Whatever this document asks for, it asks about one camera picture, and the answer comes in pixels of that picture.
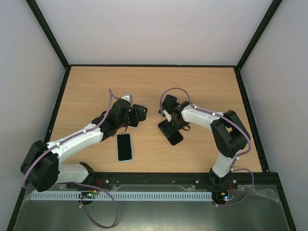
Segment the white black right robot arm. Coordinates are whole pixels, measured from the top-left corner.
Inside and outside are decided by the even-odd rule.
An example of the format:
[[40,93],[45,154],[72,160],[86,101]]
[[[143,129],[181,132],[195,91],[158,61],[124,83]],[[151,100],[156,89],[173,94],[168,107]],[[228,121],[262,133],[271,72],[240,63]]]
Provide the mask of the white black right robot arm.
[[169,94],[160,103],[159,114],[166,119],[158,127],[171,145],[183,140],[180,130],[190,129],[191,123],[212,131],[219,154],[209,171],[209,180],[217,189],[225,185],[241,151],[246,146],[251,148],[250,135],[238,115],[232,110],[212,112],[189,101],[178,103],[177,97]]

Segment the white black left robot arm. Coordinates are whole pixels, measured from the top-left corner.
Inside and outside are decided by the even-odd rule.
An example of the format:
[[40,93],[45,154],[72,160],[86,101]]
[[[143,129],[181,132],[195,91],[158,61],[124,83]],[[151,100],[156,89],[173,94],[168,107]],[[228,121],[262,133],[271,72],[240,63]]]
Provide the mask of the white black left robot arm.
[[120,128],[134,127],[146,119],[148,109],[119,98],[81,130],[56,141],[34,142],[20,170],[38,192],[59,183],[82,183],[90,175],[86,164],[66,165],[65,160],[79,151],[115,136]]

